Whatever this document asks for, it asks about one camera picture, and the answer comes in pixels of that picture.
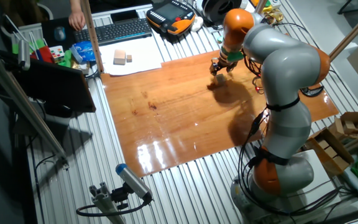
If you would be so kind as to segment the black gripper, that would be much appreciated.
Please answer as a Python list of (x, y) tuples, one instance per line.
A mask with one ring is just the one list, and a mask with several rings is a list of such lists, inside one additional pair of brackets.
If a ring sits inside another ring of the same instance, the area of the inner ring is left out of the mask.
[(237, 62), (227, 62), (222, 58), (212, 58), (212, 64), (209, 68), (212, 76), (216, 76), (218, 70), (226, 68), (227, 73), (230, 73), (237, 66)]

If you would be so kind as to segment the person's bare hand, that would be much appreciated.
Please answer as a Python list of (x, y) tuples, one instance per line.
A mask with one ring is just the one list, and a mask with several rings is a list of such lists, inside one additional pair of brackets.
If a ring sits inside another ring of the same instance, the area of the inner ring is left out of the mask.
[(82, 28), (86, 24), (85, 16), (81, 9), (75, 9), (74, 11), (72, 11), (68, 18), (68, 21), (69, 21), (69, 25), (74, 30), (82, 30)]

